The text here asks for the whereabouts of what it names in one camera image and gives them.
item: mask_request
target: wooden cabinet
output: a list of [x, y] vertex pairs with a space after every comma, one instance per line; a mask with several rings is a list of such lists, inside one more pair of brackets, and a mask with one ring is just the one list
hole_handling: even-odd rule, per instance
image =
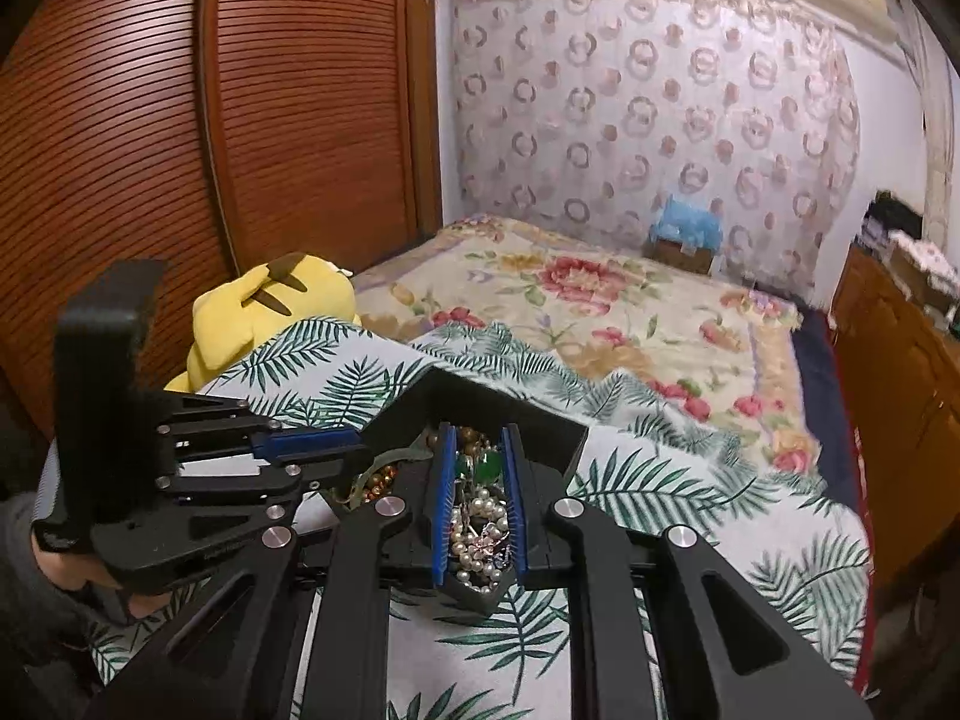
[[851, 250], [833, 312], [882, 587], [960, 514], [960, 353], [860, 250]]

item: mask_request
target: gray sleeve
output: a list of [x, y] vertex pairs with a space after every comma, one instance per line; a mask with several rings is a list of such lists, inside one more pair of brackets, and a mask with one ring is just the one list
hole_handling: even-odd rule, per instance
[[102, 601], [119, 605], [117, 593], [90, 586], [68, 593], [43, 575], [30, 543], [34, 504], [31, 494], [0, 503], [0, 628], [24, 661], [42, 665], [60, 658], [64, 648], [85, 648], [97, 623], [125, 624], [128, 618], [104, 613]]

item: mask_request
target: wall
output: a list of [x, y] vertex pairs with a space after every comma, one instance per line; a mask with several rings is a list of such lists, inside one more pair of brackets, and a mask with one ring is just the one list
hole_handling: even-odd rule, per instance
[[[960, 148], [960, 76], [956, 68], [950, 66], [950, 85], [953, 89], [953, 142], [954, 151]], [[950, 197], [949, 221], [947, 228], [947, 260], [954, 268], [960, 269], [960, 154], [953, 158], [953, 192]]]
[[[451, 0], [438, 0], [437, 56], [440, 111], [440, 162], [443, 219], [463, 213], [457, 170], [454, 94], [450, 65]], [[877, 189], [890, 189], [905, 199], [923, 202], [925, 146], [920, 96], [903, 69], [841, 36], [856, 86], [861, 114], [860, 162], [846, 208], [821, 248], [817, 265], [817, 302], [827, 304], [843, 271], [848, 244]]]

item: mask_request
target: pikachu plush toy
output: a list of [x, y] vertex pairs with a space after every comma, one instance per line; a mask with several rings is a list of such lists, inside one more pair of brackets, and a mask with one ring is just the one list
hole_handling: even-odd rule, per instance
[[298, 319], [360, 324], [348, 272], [309, 254], [285, 254], [220, 285], [193, 303], [186, 371], [167, 385], [196, 392]]

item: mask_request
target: green gemstone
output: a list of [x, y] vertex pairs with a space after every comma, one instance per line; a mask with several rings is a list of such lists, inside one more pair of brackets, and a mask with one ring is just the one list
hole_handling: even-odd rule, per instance
[[482, 452], [473, 463], [473, 480], [478, 485], [489, 485], [503, 473], [503, 455], [494, 449]]

